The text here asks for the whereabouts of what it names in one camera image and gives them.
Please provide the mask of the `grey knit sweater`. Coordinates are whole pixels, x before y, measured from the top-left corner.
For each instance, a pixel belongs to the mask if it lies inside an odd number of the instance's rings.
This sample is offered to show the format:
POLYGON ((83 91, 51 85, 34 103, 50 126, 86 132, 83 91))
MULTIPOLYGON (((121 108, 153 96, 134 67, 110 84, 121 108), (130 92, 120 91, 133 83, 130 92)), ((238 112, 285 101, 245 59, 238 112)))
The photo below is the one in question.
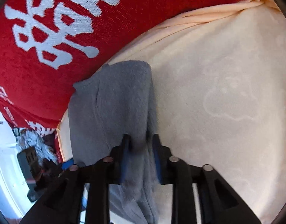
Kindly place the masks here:
POLYGON ((132 223, 157 223, 157 185, 151 146, 157 132, 151 67, 143 61, 104 65, 75 83, 68 104, 70 142, 76 163, 91 165, 130 136, 132 149, 120 185, 110 187, 110 210, 132 223))

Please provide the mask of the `red wedding bedspread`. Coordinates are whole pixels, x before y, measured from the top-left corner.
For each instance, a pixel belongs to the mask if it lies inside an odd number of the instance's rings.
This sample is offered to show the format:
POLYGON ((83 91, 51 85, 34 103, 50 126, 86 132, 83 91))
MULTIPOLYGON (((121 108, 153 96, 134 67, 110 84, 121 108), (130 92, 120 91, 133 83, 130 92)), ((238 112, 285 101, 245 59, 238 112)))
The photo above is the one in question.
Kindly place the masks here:
POLYGON ((0 112, 52 133, 73 84, 140 34, 195 9, 242 0, 0 0, 0 112))

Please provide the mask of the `cream fleece blanket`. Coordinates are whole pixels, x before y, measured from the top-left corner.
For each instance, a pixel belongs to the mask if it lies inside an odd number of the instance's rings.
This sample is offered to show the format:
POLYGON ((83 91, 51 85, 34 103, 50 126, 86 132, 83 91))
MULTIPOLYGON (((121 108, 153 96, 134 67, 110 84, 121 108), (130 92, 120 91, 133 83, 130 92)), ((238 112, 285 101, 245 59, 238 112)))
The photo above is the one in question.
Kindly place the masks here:
POLYGON ((286 18, 274 0, 186 12, 108 65, 149 63, 158 132, 192 165, 210 164, 262 223, 286 206, 286 18))

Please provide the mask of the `pile of patterned clothes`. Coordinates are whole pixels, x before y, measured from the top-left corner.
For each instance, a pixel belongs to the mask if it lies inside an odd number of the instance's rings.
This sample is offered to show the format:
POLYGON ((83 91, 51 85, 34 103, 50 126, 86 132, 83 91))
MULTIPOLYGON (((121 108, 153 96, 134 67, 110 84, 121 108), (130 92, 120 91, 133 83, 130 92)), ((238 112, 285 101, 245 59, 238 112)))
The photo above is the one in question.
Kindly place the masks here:
POLYGON ((27 128, 14 128, 13 133, 17 133, 16 149, 20 153, 21 151, 34 147, 38 156, 40 166, 43 165, 44 159, 59 164, 60 160, 56 154, 55 148, 55 133, 51 133, 46 136, 40 136, 33 129, 27 128))

